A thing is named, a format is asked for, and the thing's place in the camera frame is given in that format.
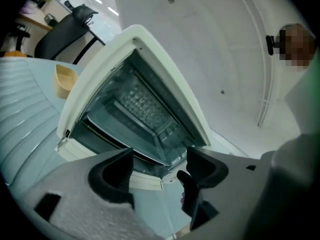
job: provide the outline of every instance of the oven door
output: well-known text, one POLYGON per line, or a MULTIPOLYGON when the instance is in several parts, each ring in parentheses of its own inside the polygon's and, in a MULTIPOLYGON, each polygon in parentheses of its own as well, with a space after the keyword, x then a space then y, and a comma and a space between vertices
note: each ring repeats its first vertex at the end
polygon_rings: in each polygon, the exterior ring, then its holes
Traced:
POLYGON ((133 148, 139 161, 159 172, 137 165, 134 174, 156 181, 185 166, 187 147, 211 145, 193 92, 141 25, 115 36, 86 66, 65 102, 57 135, 56 150, 67 161, 133 148))

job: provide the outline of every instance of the wooden desk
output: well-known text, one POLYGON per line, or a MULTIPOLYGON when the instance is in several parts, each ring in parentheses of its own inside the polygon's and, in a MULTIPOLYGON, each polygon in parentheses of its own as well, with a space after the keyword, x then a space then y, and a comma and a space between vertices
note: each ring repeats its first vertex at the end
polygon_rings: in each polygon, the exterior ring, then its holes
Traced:
POLYGON ((45 21, 45 13, 40 10, 38 7, 33 8, 34 13, 21 13, 17 17, 16 21, 21 24, 32 24, 38 26, 44 30, 52 30, 52 26, 49 26, 45 21))

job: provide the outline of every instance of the beige container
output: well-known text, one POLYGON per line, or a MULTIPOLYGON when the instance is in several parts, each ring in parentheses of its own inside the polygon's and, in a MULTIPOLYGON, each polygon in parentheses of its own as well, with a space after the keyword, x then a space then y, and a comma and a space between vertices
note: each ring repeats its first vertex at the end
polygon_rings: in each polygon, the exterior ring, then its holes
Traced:
POLYGON ((55 95, 66 99, 74 87, 78 76, 71 68, 57 64, 53 74, 53 88, 55 95))

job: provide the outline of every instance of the ceiling light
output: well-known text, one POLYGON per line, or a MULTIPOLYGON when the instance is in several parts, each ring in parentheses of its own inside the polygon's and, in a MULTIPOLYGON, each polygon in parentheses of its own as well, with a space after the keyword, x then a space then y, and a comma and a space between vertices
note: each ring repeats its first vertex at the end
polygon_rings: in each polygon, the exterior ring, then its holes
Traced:
POLYGON ((110 8, 110 7, 108 7, 108 9, 109 9, 111 12, 113 12, 115 15, 119 16, 119 13, 117 13, 114 9, 112 9, 112 8, 110 8))
POLYGON ((98 2, 99 4, 102 4, 102 2, 100 0, 94 0, 94 1, 98 2))

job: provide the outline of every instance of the light blue ribbed panel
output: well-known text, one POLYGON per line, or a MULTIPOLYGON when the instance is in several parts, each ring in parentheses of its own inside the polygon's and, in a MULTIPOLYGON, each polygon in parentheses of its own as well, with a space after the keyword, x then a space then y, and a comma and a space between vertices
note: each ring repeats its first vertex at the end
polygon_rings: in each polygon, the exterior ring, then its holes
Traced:
POLYGON ((16 198, 66 162, 54 151, 59 117, 24 59, 0 59, 0 171, 16 198))

